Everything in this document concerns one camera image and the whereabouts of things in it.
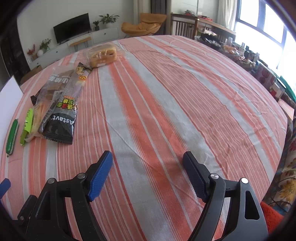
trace cluttered table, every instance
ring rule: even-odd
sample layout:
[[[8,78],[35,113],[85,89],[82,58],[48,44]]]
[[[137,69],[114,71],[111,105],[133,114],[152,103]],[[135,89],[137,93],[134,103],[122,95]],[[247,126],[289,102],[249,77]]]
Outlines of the cluttered table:
[[[72,145],[35,137],[21,146],[20,127],[12,155],[2,153],[0,180],[11,181],[2,202],[11,216],[16,218],[29,194],[40,194],[47,179],[85,172],[104,150],[114,162],[91,206],[107,240],[188,239],[203,207],[182,167],[188,150],[224,179],[248,178],[261,200],[287,129],[268,91],[232,60],[184,37],[113,43],[121,49],[117,60],[94,68],[82,86]],[[13,117],[20,126],[33,107],[30,96],[54,71],[83,62],[84,51],[21,86],[24,95]],[[69,198],[66,204],[72,233],[81,240]],[[222,211],[215,238],[226,216]]]

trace window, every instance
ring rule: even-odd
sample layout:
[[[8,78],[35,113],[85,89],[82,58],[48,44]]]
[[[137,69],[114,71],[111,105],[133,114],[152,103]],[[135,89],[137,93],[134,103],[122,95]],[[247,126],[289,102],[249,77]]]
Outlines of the window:
[[[238,0],[234,31],[236,43],[243,42],[258,52],[260,59],[296,91],[296,42],[271,7],[262,0]]]

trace curtain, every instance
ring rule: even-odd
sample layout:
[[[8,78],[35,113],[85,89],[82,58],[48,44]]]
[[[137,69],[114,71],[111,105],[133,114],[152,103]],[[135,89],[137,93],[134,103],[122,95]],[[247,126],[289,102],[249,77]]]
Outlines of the curtain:
[[[237,13],[237,0],[219,0],[217,23],[233,30]]]
[[[133,0],[133,23],[140,23],[140,13],[150,13],[150,0]]]
[[[167,0],[151,0],[151,13],[166,14]],[[154,35],[164,35],[166,29],[166,21],[161,25],[160,29]]]

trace candy package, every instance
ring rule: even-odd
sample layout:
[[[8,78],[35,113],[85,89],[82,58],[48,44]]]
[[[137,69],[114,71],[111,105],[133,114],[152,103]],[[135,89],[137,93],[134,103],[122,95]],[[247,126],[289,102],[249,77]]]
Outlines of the candy package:
[[[123,50],[113,43],[96,45],[84,52],[86,65],[97,68],[116,61],[123,55]]]
[[[38,132],[40,124],[49,107],[52,105],[52,102],[58,99],[64,91],[74,70],[74,65],[55,67],[54,72],[46,81],[44,86],[36,95],[31,96],[31,101],[34,105],[33,123],[31,132],[25,138],[25,141],[29,142],[34,137],[42,137],[42,134]]]
[[[46,139],[72,144],[77,99],[90,73],[91,69],[79,63],[64,92],[52,103],[39,129]]]

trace metal screw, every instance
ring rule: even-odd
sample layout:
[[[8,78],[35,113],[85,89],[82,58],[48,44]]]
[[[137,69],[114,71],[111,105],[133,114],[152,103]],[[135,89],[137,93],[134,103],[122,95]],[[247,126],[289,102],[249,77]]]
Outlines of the metal screw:
[[[218,179],[218,178],[219,178],[219,175],[216,174],[216,173],[212,173],[212,174],[211,174],[211,178],[213,178],[213,179]]]
[[[78,175],[77,175],[77,177],[79,178],[79,179],[83,179],[83,178],[85,178],[85,173],[79,173]]]
[[[242,180],[242,183],[244,184],[247,184],[249,182],[248,179],[246,179],[245,177],[243,177],[241,180]]]
[[[47,180],[47,183],[49,183],[49,184],[54,183],[54,178],[52,177],[52,178],[48,179],[48,180]]]

